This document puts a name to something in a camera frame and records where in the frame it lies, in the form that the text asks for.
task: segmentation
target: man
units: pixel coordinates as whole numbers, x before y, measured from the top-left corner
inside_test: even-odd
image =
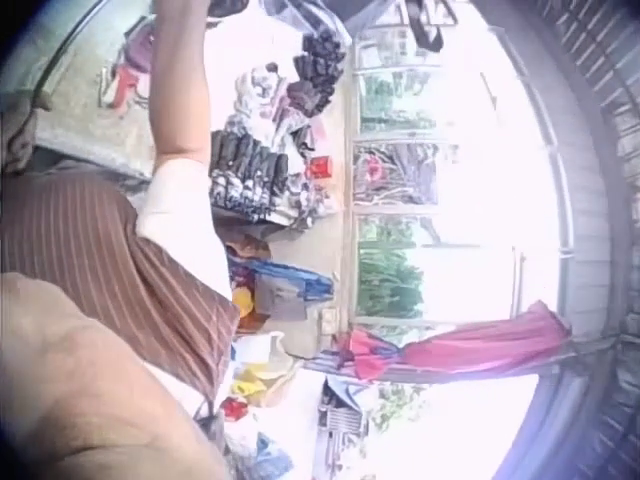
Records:
[[[51,465],[61,477],[178,478],[190,464],[187,478],[222,478],[219,469],[211,475],[213,456],[202,456],[193,412],[138,358],[165,384],[213,401],[238,321],[208,195],[208,7],[155,2],[149,109],[157,157],[139,216],[90,176],[4,181],[2,272],[21,275],[2,279],[3,300],[18,299],[3,301],[0,381],[12,388],[0,389],[9,406],[0,414],[45,478]],[[29,299],[40,306],[30,310]],[[93,467],[85,470],[87,456]],[[109,470],[113,462],[121,468]],[[96,465],[101,472],[90,474]]]

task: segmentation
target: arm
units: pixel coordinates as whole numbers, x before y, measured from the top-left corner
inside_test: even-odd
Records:
[[[204,33],[209,0],[156,0],[149,117],[155,170],[168,160],[210,162]]]

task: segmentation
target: brown striped shirt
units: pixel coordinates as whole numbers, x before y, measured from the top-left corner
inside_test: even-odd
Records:
[[[9,179],[2,207],[2,272],[58,285],[143,360],[214,398],[237,309],[139,237],[113,185],[87,174]]]

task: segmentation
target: curtain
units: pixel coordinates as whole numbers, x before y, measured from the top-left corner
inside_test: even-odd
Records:
[[[341,359],[352,361],[363,380],[380,378],[394,364],[443,374],[502,375],[548,360],[569,338],[569,329],[536,302],[513,319],[474,323],[403,347],[355,328],[342,343]]]

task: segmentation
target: white sleeve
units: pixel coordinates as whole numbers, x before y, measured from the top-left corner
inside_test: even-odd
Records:
[[[208,169],[202,163],[186,158],[169,160],[151,180],[136,231],[230,300],[229,267],[213,226],[210,185]]]

